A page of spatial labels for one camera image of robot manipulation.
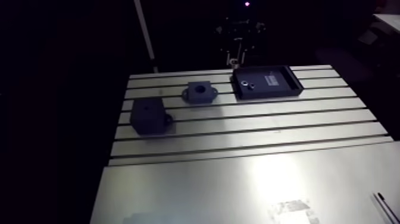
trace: white label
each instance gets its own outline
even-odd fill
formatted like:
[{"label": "white label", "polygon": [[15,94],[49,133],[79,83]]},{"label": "white label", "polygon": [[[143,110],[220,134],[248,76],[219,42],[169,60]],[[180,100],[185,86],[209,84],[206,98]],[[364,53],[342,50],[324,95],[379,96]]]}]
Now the white label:
[{"label": "white label", "polygon": [[279,83],[276,80],[275,76],[269,75],[269,76],[264,76],[264,77],[268,83],[268,86],[279,86]]}]

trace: sticker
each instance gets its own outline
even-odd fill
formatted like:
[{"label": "sticker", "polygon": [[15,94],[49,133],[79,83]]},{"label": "sticker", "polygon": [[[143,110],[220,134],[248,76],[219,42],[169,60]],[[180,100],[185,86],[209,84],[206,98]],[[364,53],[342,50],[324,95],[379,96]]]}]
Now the sticker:
[{"label": "sticker", "polygon": [[307,201],[295,200],[273,204],[269,212],[276,224],[320,224]]},{"label": "sticker", "polygon": [[279,86],[278,81],[276,80],[275,76],[269,75],[269,76],[264,76],[266,79],[268,86]]}]

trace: dark wall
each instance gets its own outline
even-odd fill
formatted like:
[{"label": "dark wall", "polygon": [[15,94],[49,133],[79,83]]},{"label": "dark wall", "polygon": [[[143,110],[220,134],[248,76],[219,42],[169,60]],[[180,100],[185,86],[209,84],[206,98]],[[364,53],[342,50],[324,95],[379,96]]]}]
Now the dark wall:
[{"label": "dark wall", "polygon": [[151,71],[133,3],[1,4],[6,217],[89,223],[127,76]]}]

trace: black tray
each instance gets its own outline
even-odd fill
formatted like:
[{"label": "black tray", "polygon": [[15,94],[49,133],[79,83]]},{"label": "black tray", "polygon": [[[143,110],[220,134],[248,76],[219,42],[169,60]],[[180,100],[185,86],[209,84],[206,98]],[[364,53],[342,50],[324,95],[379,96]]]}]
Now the black tray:
[{"label": "black tray", "polygon": [[297,96],[304,89],[289,66],[235,69],[232,84],[240,99]]}]

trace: metal rod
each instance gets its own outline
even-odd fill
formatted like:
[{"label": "metal rod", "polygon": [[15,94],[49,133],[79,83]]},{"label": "metal rod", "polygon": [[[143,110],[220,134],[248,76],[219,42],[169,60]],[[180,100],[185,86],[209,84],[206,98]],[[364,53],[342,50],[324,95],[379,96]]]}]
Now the metal rod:
[{"label": "metal rod", "polygon": [[378,202],[380,208],[383,210],[383,212],[385,213],[386,217],[391,222],[391,224],[396,224],[395,221],[393,221],[392,217],[389,215],[388,211],[386,211],[386,209],[383,206],[383,204],[380,202],[379,197],[376,194],[373,194],[373,195],[374,195],[374,198],[376,199],[376,201]]},{"label": "metal rod", "polygon": [[[142,5],[140,0],[134,0],[137,16],[139,17],[140,27],[142,28],[143,37],[145,38],[147,52],[149,53],[150,60],[154,60],[154,51],[150,41],[150,35],[147,30],[145,16],[143,14]],[[154,72],[158,72],[157,67],[153,68]]]}]

